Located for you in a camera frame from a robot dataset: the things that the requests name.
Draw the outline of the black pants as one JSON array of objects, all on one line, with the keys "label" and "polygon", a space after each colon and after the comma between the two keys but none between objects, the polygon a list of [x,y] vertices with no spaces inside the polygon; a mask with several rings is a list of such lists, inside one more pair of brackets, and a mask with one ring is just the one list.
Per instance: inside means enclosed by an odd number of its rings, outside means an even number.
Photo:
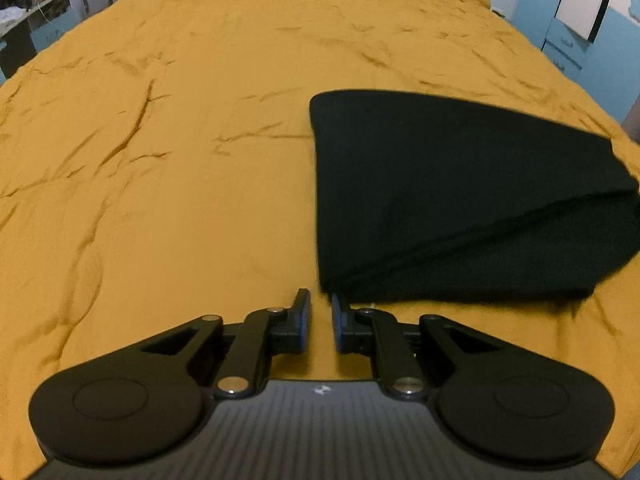
[{"label": "black pants", "polygon": [[638,254],[639,183],[602,136],[387,90],[319,93],[309,118],[328,294],[577,300]]}]

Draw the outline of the mustard yellow bed sheet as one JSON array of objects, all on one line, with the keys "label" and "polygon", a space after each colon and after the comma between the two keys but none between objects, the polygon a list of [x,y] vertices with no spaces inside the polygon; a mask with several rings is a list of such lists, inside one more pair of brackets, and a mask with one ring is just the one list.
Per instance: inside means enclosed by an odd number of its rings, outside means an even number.
[{"label": "mustard yellow bed sheet", "polygon": [[311,293],[280,377],[369,373],[335,350],[308,103],[341,88],[513,108],[639,148],[487,0],[118,0],[1,88],[1,474],[43,463],[49,376],[206,313]]}]

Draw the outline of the dark cluttered side table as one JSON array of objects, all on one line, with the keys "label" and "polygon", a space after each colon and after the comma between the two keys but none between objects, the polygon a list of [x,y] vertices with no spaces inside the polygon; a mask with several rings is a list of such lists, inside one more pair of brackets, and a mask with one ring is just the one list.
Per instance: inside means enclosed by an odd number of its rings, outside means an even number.
[{"label": "dark cluttered side table", "polygon": [[72,0],[1,0],[1,80],[79,22]]}]

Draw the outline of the blue white wardrobe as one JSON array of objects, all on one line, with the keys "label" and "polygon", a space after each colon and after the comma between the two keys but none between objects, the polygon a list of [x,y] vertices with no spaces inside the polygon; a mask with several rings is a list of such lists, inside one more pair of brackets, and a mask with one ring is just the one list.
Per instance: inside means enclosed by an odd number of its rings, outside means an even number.
[{"label": "blue white wardrobe", "polygon": [[639,0],[518,0],[512,24],[623,122],[639,99]]}]

